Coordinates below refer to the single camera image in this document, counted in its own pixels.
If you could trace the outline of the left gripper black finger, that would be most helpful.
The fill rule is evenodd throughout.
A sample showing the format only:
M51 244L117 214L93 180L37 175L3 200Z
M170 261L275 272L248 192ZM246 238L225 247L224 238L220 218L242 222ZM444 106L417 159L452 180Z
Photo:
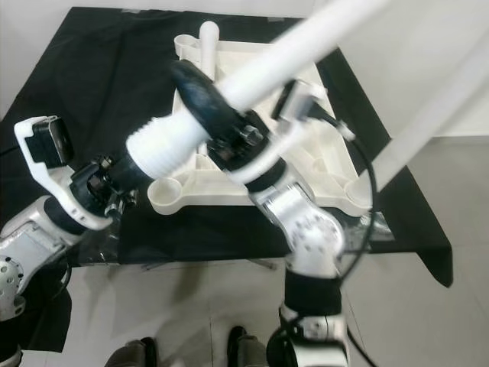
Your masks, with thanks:
M136 162L115 162L115 193L118 195L138 191L149 184L150 176Z

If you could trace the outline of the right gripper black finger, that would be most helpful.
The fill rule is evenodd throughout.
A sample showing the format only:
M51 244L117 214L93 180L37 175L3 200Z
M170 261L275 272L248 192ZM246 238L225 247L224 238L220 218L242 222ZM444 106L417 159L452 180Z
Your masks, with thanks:
M212 80L189 60L175 60L170 72L185 109L212 140L228 140L235 133L238 113Z

